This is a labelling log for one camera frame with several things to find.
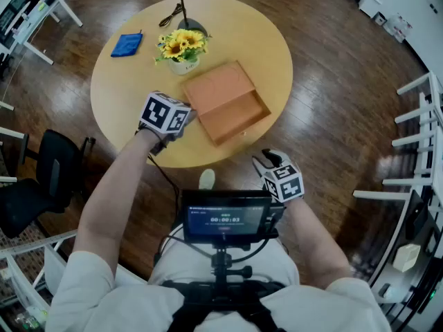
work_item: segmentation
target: desk lamp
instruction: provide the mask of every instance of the desk lamp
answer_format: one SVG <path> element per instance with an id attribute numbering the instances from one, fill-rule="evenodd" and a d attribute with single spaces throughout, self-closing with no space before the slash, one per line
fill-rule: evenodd
<path id="1" fill-rule="evenodd" d="M 199 24 L 194 19 L 189 19 L 186 17 L 185 3 L 183 0 L 181 0 L 181 7 L 183 9 L 184 19 L 179 23 L 179 28 L 184 28 L 186 30 L 198 30 L 199 32 L 203 33 L 205 36 L 208 36 L 208 33 L 201 24 Z"/>

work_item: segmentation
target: flower pot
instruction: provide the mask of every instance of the flower pot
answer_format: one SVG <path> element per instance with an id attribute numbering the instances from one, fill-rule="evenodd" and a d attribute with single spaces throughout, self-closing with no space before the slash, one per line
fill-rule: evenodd
<path id="1" fill-rule="evenodd" d="M 188 60 L 185 60 L 184 62 L 175 62 L 174 60 L 169 59 L 168 64 L 173 73 L 177 75 L 185 75 L 200 64 L 200 58 L 197 57 L 195 62 L 189 62 Z"/>

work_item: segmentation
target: open brown box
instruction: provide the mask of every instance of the open brown box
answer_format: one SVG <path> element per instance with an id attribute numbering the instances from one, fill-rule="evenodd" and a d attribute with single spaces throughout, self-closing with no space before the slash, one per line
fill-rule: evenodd
<path id="1" fill-rule="evenodd" d="M 239 62 L 219 66 L 182 87 L 217 146 L 271 114 Z"/>

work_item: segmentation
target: potted plant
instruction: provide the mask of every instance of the potted plant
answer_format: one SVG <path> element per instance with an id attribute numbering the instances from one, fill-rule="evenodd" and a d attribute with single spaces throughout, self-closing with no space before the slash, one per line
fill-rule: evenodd
<path id="1" fill-rule="evenodd" d="M 208 37 L 193 30 L 175 30 L 169 35 L 159 36 L 157 47 L 160 56 L 155 62 L 167 60 L 171 70 L 177 75 L 184 75 L 200 64 L 200 54 L 207 53 Z"/>

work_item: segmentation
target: lamp pole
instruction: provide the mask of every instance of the lamp pole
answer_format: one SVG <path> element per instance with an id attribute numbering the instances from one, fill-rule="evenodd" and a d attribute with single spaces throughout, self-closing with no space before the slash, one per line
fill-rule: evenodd
<path id="1" fill-rule="evenodd" d="M 188 19 L 186 18 L 185 2 L 183 0 L 180 0 L 180 1 L 181 1 L 181 7 L 183 8 L 183 16 L 185 17 L 186 29 L 189 29 Z"/>

